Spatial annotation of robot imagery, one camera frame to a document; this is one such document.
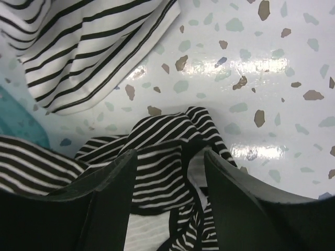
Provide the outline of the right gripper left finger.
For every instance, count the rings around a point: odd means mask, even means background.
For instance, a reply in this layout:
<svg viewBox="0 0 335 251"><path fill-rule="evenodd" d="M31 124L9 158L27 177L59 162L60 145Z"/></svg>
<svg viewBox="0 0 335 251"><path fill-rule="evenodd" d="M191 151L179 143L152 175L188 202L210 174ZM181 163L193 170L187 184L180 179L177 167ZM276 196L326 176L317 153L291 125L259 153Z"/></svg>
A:
<svg viewBox="0 0 335 251"><path fill-rule="evenodd" d="M1 191L1 250L123 250L136 162L127 151L47 196Z"/></svg>

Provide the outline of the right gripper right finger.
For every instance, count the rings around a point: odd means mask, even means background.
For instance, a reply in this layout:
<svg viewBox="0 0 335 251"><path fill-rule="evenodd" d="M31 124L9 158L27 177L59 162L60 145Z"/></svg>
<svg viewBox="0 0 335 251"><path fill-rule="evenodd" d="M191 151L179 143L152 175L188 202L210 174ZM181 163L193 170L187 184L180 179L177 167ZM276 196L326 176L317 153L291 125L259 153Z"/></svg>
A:
<svg viewBox="0 0 335 251"><path fill-rule="evenodd" d="M280 190L204 154L220 250L334 250L334 197Z"/></svg>

